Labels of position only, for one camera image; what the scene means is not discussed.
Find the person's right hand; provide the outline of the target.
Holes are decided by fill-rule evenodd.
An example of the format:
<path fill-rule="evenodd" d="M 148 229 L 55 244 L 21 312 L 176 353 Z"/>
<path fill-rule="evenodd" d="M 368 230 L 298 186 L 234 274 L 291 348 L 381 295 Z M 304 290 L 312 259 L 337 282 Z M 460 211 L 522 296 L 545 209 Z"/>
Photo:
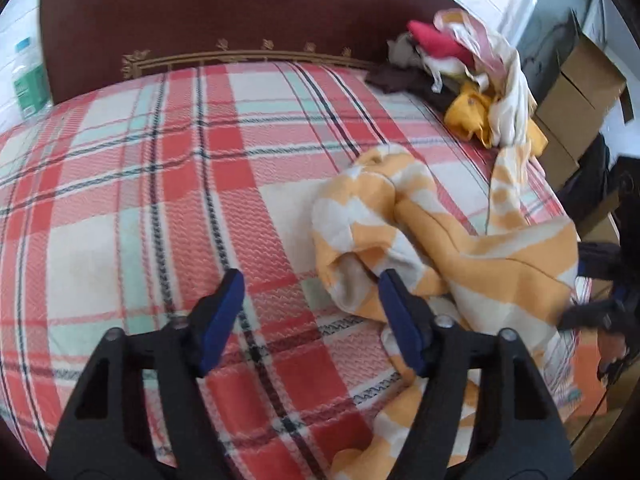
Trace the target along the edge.
<path fill-rule="evenodd" d="M 623 334 L 613 334 L 606 330 L 598 331 L 598 350 L 600 362 L 599 377 L 603 378 L 608 368 L 615 362 L 622 360 L 627 354 L 626 340 Z"/>

